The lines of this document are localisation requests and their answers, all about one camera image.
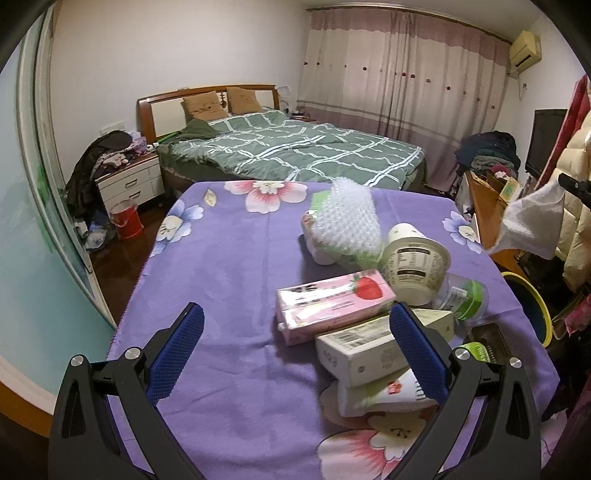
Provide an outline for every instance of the green plaid duvet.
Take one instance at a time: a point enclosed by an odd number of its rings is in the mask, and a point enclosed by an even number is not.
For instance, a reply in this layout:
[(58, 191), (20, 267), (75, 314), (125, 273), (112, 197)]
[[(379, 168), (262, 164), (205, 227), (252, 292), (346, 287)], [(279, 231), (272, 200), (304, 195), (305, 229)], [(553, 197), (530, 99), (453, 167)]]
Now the green plaid duvet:
[(424, 157), (420, 147), (343, 130), (330, 124), (289, 120), (268, 111), (209, 122), (221, 134), (170, 146), (170, 153), (226, 173), (258, 180), (331, 182), (400, 190)]

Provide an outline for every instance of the brown pillow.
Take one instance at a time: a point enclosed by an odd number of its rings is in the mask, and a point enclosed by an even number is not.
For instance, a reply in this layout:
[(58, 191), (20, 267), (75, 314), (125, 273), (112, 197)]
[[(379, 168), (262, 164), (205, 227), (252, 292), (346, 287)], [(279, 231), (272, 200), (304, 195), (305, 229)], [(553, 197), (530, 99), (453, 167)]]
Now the brown pillow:
[(199, 120), (210, 122), (228, 118), (228, 113), (223, 109), (216, 92), (202, 93), (183, 99), (185, 110)]
[(261, 104), (256, 99), (256, 91), (254, 90), (228, 87), (228, 101), (230, 102), (230, 111), (234, 115), (263, 111)]

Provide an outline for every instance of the blue gripper pad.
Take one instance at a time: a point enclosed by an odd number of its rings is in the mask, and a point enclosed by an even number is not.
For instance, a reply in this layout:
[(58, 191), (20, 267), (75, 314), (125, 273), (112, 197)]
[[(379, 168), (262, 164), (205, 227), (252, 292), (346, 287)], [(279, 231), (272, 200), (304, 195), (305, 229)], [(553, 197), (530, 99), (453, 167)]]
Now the blue gripper pad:
[(425, 395), (443, 405), (449, 394), (447, 369), (411, 315), (404, 305), (394, 305), (390, 331)]
[(197, 342), (203, 334), (205, 315), (199, 305), (195, 305), (185, 315), (164, 345), (150, 368), (150, 381), (146, 396), (153, 405), (168, 397), (183, 371), (183, 368)]

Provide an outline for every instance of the yellow bucket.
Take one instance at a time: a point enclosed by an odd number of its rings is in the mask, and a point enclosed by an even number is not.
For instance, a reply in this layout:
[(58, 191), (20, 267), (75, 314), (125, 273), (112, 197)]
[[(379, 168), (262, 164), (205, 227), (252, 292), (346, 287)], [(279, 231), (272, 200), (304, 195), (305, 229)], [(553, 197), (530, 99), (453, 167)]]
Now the yellow bucket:
[(502, 275), (521, 303), (538, 340), (547, 347), (552, 340), (552, 319), (544, 300), (534, 286), (522, 276), (512, 272), (503, 272)]

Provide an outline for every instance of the metal screw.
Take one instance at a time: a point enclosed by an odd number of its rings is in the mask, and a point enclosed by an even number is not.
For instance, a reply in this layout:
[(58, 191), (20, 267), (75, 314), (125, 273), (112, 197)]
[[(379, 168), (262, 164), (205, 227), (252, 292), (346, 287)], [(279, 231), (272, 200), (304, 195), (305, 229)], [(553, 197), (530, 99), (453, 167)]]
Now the metal screw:
[(468, 360), (470, 358), (470, 352), (465, 348), (459, 348), (456, 350), (456, 357), (460, 360)]
[(84, 357), (82, 355), (76, 355), (75, 357), (72, 357), (72, 360), (70, 360), (70, 365), (73, 367), (78, 367), (79, 365), (82, 365), (83, 361)]
[(129, 348), (125, 351), (125, 358), (127, 360), (135, 360), (141, 355), (141, 350), (137, 347)]
[(513, 368), (521, 368), (521, 360), (519, 360), (517, 357), (511, 357), (511, 359), (509, 360), (509, 364)]

